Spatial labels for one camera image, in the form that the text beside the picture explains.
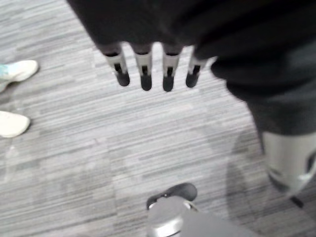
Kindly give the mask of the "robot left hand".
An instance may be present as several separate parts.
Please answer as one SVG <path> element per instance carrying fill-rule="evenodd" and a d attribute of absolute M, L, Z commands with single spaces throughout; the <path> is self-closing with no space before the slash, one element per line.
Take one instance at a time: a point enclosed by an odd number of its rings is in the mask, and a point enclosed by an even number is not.
<path fill-rule="evenodd" d="M 194 48 L 187 85 L 203 64 L 244 101 L 256 125 L 273 184 L 299 193 L 316 172 L 316 3 L 313 0 L 71 0 L 68 2 L 119 83 L 128 84 L 120 44 L 140 72 L 154 42 L 164 47 L 164 89 L 175 56 Z"/>

